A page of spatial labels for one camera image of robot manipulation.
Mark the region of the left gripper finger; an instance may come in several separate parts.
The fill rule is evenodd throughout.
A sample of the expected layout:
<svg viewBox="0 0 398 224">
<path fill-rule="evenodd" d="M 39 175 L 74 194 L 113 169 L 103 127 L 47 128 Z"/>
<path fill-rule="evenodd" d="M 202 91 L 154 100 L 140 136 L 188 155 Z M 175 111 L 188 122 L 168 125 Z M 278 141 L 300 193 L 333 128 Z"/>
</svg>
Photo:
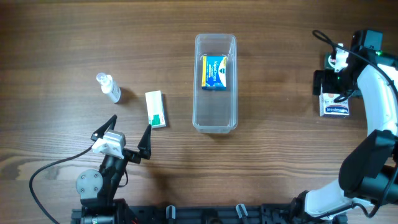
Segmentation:
<svg viewBox="0 0 398 224">
<path fill-rule="evenodd" d="M 116 125 L 117 118 L 117 115 L 114 114 L 107 122 L 94 131 L 94 133 L 91 135 L 91 140 L 96 141 L 99 138 L 103 138 L 108 130 L 113 130 Z"/>
<path fill-rule="evenodd" d="M 146 130 L 144 131 L 144 134 L 137 146 L 140 157 L 147 160 L 149 160 L 151 157 L 151 132 L 152 126 L 149 124 L 146 127 Z"/>
</svg>

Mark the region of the dark green round-label box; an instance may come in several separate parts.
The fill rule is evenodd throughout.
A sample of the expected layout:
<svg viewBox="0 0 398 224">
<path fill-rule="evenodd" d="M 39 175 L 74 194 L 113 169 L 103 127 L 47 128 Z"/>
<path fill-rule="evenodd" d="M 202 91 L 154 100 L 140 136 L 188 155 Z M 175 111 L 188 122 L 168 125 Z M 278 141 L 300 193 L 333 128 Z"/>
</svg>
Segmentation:
<svg viewBox="0 0 398 224">
<path fill-rule="evenodd" d="M 332 58 L 331 53 L 326 53 L 323 63 L 323 68 L 325 70 L 334 70 L 336 60 Z"/>
</svg>

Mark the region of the white Hansaplast plaster box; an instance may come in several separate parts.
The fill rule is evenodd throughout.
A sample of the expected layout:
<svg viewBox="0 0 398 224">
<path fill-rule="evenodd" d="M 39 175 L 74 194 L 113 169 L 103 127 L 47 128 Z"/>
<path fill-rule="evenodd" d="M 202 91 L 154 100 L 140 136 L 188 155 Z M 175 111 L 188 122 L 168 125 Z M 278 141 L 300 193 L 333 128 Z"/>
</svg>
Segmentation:
<svg viewBox="0 0 398 224">
<path fill-rule="evenodd" d="M 335 103 L 334 100 L 339 97 L 333 93 L 322 93 L 319 96 L 320 116 L 321 117 L 346 117 L 349 116 L 348 100 Z"/>
</svg>

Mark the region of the white spray bottle clear cap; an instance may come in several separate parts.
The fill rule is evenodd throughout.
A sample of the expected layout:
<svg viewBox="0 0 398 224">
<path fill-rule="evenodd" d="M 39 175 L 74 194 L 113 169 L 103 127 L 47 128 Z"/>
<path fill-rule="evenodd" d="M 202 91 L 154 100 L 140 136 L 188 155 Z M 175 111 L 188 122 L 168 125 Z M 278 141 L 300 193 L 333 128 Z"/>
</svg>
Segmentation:
<svg viewBox="0 0 398 224">
<path fill-rule="evenodd" d="M 101 91 L 107 95 L 113 103 L 117 103 L 121 98 L 121 89 L 111 75 L 99 73 L 96 80 L 101 85 Z"/>
</svg>

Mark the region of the blue yellow VapoDrops box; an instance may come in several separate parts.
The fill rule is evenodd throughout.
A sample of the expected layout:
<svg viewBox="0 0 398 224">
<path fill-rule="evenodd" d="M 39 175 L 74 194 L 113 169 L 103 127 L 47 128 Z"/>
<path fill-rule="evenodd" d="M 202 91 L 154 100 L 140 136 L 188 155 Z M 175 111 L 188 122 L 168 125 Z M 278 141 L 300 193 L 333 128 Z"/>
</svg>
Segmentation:
<svg viewBox="0 0 398 224">
<path fill-rule="evenodd" d="M 202 56 L 201 88 L 203 90 L 226 90 L 226 64 L 223 55 Z"/>
</svg>

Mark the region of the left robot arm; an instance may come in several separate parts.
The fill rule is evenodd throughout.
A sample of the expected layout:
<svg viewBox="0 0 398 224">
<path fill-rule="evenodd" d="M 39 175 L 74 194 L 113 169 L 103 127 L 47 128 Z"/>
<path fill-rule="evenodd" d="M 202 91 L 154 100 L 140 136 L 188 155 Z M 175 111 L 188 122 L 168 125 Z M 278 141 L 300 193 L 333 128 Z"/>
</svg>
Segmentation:
<svg viewBox="0 0 398 224">
<path fill-rule="evenodd" d="M 122 177 L 127 177 L 127 164 L 140 164 L 151 157 L 148 125 L 137 146 L 137 151 L 126 149 L 126 137 L 115 131 L 117 116 L 113 115 L 104 125 L 93 132 L 91 150 L 104 154 L 98 170 L 82 172 L 76 180 L 76 191 L 80 195 L 81 209 L 73 210 L 72 223 L 139 223 L 137 215 L 124 199 L 115 199 Z"/>
</svg>

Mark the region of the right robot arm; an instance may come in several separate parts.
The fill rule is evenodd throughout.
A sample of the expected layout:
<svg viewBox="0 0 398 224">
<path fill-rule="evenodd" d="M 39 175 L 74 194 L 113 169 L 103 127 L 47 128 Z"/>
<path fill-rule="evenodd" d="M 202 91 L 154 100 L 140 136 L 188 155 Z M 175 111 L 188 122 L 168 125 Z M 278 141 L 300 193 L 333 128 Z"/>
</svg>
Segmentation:
<svg viewBox="0 0 398 224">
<path fill-rule="evenodd" d="M 364 101 L 368 133 L 343 161 L 338 179 L 295 197 L 285 213 L 289 223 L 343 223 L 344 215 L 360 208 L 372 218 L 387 204 L 397 204 L 397 56 L 382 51 L 382 32 L 364 29 L 353 34 L 346 49 L 326 34 L 312 34 L 333 49 L 331 56 L 346 52 L 334 70 L 316 70 L 313 94 L 338 94 L 335 102 L 351 97 Z"/>
</svg>

